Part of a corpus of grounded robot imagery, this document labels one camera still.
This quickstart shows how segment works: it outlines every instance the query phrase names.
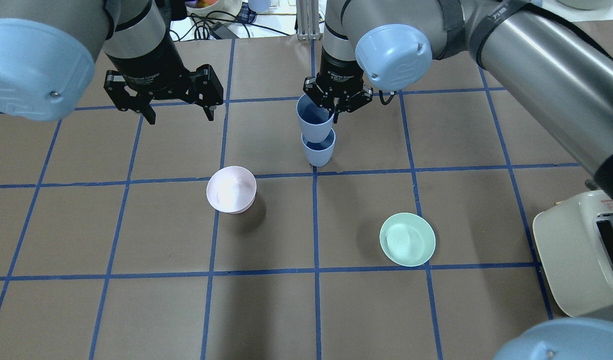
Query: stacked cup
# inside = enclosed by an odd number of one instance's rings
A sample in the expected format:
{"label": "stacked cup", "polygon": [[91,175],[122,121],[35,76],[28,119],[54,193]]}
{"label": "stacked cup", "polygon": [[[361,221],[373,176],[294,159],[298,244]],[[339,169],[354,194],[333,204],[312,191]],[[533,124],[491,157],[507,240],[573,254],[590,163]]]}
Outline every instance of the stacked cup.
{"label": "stacked cup", "polygon": [[302,130],[300,138],[306,159],[314,167],[325,166],[336,145],[334,117],[329,116],[327,110],[318,107],[307,94],[297,100],[295,111]]}

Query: blue cap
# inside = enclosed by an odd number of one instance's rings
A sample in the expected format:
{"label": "blue cap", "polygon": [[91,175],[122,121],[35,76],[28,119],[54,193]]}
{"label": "blue cap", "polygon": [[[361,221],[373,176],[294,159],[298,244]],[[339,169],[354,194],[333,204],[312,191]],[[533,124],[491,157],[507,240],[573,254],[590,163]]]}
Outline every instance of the blue cap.
{"label": "blue cap", "polygon": [[71,114],[94,76],[89,50],[44,23],[0,18],[0,112],[35,121]]}
{"label": "blue cap", "polygon": [[398,91],[425,75],[433,51],[420,30],[389,23],[364,34],[355,47],[355,57],[373,86],[382,91]]}

